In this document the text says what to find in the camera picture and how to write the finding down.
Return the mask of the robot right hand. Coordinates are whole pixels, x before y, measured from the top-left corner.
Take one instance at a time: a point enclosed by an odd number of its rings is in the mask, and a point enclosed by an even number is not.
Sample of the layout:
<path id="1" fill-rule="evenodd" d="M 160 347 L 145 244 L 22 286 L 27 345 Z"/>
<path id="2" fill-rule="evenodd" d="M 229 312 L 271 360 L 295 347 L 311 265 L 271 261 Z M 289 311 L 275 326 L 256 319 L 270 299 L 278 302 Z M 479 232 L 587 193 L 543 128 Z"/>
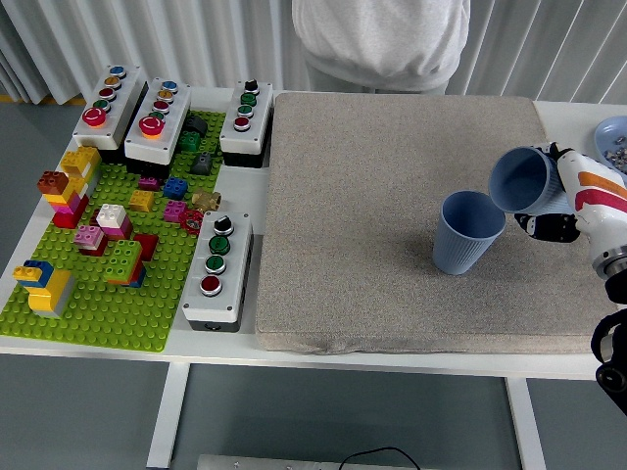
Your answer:
<path id="1" fill-rule="evenodd" d="M 572 243 L 581 234 L 589 241 L 592 266 L 603 276 L 626 263 L 626 188 L 613 170 L 555 142 L 539 149 L 557 176 L 557 195 L 568 208 L 514 216 L 532 238 Z"/>

